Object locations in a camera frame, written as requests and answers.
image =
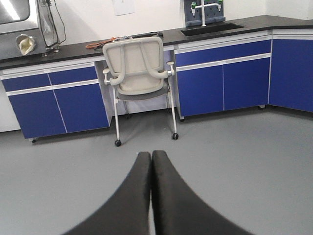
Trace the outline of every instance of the white chair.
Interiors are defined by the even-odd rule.
[[[171,82],[164,80],[175,74],[173,62],[167,62],[170,71],[164,70],[163,43],[159,37],[124,39],[103,46],[103,54],[108,68],[103,70],[104,83],[111,85],[114,96],[114,112],[117,140],[115,146],[121,145],[117,117],[117,103],[124,101],[142,101],[166,94],[170,98],[173,115],[174,133],[172,139],[177,140],[173,89]]]

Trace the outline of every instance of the blue cabinet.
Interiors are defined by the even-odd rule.
[[[225,110],[268,103],[269,58],[224,65]]]
[[[9,96],[25,138],[66,133],[53,91]]]
[[[55,90],[67,132],[108,127],[99,84]]]
[[[268,103],[271,40],[248,41],[175,51],[180,118]]]
[[[269,103],[313,112],[313,40],[273,40]]]
[[[25,138],[109,126],[95,67],[87,66],[2,80]]]
[[[49,78],[52,85],[65,84],[71,82],[81,82],[97,79],[95,67],[79,68],[74,70],[64,70],[50,72]]]
[[[7,92],[50,86],[46,73],[2,80]]]
[[[180,71],[178,75],[182,116],[223,110],[223,67]]]
[[[271,40],[196,50],[176,55],[176,66],[201,64],[270,52]]]

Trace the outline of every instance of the countertop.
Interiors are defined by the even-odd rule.
[[[243,18],[238,20],[226,21],[228,23],[235,23],[243,25],[243,28],[225,30],[214,33],[206,33],[195,36],[185,36],[181,33],[181,30],[186,28],[176,28],[162,31],[163,33],[163,45],[176,45],[180,43],[194,42],[205,39],[219,38],[231,35],[238,35],[244,33],[251,33],[263,30],[271,30],[271,29],[303,29],[303,28],[313,28],[313,20],[299,20],[292,18],[284,18],[278,16],[256,16]],[[50,52],[47,54],[47,57],[42,57],[41,54],[37,55],[29,55],[25,57],[12,58],[6,60],[0,60],[0,70],[12,69],[24,66],[52,63],[58,61],[65,60],[73,60],[80,58],[87,58],[93,56],[103,55],[102,50],[93,50],[93,49],[85,49],[85,46],[89,43],[78,43],[65,45],[60,47],[60,51],[58,53]]]

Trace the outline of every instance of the black sink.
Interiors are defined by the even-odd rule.
[[[235,23],[213,23],[209,24],[205,27],[197,27],[197,28],[192,28],[192,29],[184,29],[181,32],[185,36],[194,36],[194,35],[199,35],[199,34],[205,34],[205,33],[214,33],[214,32],[220,32],[220,31],[225,31],[225,30],[230,30],[230,29],[237,29],[237,28],[243,28],[244,26],[235,24]]]

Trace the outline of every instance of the faucet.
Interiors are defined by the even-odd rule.
[[[222,2],[223,2],[223,0],[218,0],[219,3],[211,3],[211,4],[206,4],[206,5],[204,5],[204,1],[209,1],[209,0],[201,0],[201,5],[200,5],[200,6],[197,6],[197,3],[193,1],[193,2],[191,3],[191,8],[190,8],[191,11],[192,11],[192,15],[193,15],[193,16],[195,16],[196,9],[201,8],[202,27],[206,26],[206,24],[205,24],[205,12],[204,12],[204,8],[207,7],[207,6],[217,6],[217,7],[218,7],[218,10],[221,11]]]

